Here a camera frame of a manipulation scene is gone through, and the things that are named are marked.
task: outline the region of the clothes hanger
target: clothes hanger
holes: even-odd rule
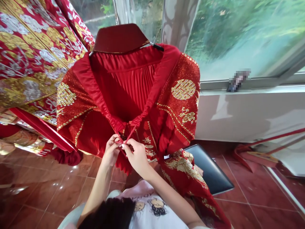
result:
[[[147,44],[164,51],[164,48],[150,42],[136,24],[122,24],[101,28],[95,39],[92,52],[127,53]]]

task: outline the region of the finger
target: finger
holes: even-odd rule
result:
[[[130,138],[127,142],[124,141],[125,144],[130,144],[132,146],[138,144],[138,142],[136,140],[134,140],[133,138]]]
[[[112,135],[112,136],[110,137],[109,140],[114,141],[114,140],[115,140],[116,138],[118,138],[118,137],[119,137],[118,134],[114,134],[114,135]]]
[[[132,151],[130,150],[130,148],[129,148],[128,145],[122,144],[122,149],[125,150],[126,155],[127,155],[128,158],[131,158],[131,157],[133,156],[133,153],[132,153]]]
[[[119,144],[118,143],[114,143],[112,146],[110,146],[109,148],[108,148],[108,150],[109,151],[114,151],[116,148],[118,148],[119,147]]]
[[[116,138],[115,140],[114,140],[114,142],[118,142],[118,141],[120,141],[120,138]]]

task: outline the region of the embroidered red dress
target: embroidered red dress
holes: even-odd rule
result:
[[[111,135],[131,135],[145,145],[149,161],[159,162],[168,182],[194,199],[205,222],[230,228],[191,154],[179,150],[195,134],[198,64],[176,47],[162,46],[164,52],[149,46],[127,54],[86,53],[59,85],[58,132],[99,157]],[[122,153],[116,166],[132,170]]]

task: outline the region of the hand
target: hand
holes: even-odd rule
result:
[[[118,154],[120,152],[120,145],[116,143],[119,140],[119,136],[114,134],[107,141],[105,153],[102,158],[101,165],[113,167],[117,162]]]
[[[127,144],[132,145],[134,150],[133,152],[130,150]],[[147,161],[145,146],[131,138],[127,142],[124,142],[124,144],[122,144],[122,149],[125,150],[127,158],[134,170],[143,179],[145,179],[145,177],[149,173],[149,169],[152,168]]]

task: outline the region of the woman's left hand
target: woman's left hand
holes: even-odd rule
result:
[[[116,143],[118,140],[119,136],[117,134],[112,135],[108,140],[102,159],[102,164],[104,166],[112,167],[117,162],[118,154],[120,152],[120,145]]]

